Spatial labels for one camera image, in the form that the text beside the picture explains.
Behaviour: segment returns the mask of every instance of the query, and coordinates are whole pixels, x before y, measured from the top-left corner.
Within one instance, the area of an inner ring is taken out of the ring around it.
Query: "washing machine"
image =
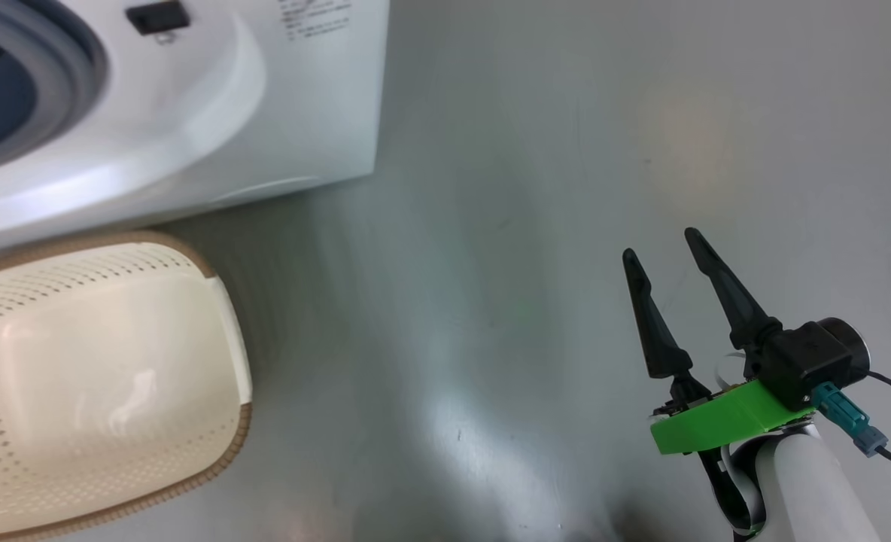
[[[388,0],[0,0],[0,251],[369,174]]]

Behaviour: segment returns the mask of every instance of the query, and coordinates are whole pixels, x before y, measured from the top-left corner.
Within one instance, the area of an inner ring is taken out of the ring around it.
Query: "green mount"
[[[790,412],[754,380],[653,423],[649,432],[664,455],[701,452],[763,435],[813,411],[809,407]]]

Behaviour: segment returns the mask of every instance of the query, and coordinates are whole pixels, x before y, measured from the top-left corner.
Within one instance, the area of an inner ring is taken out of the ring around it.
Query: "gray floor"
[[[239,311],[239,459],[68,539],[730,540],[697,460],[652,446],[620,267],[712,385],[685,226],[891,375],[891,0],[394,0],[374,175],[163,227]],[[853,390],[891,438],[890,392]],[[891,466],[821,431],[891,540]]]

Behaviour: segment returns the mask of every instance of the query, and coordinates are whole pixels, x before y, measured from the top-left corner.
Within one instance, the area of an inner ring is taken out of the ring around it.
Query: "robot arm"
[[[737,540],[878,541],[856,494],[816,428],[820,411],[854,437],[868,457],[886,437],[841,389],[873,375],[868,348],[838,318],[795,330],[761,306],[696,229],[686,241],[710,278],[734,347],[746,353],[744,384],[711,392],[693,378],[693,361],[680,349],[652,301],[652,285],[636,254],[623,264],[649,376],[673,377],[671,399],[656,408],[651,426],[659,452],[693,453]],[[731,445],[741,443],[735,452]]]

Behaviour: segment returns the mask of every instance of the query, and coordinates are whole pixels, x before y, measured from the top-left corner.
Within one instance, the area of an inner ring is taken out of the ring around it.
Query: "laundry basket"
[[[160,233],[0,261],[0,540],[54,536],[191,490],[248,432],[235,312]]]

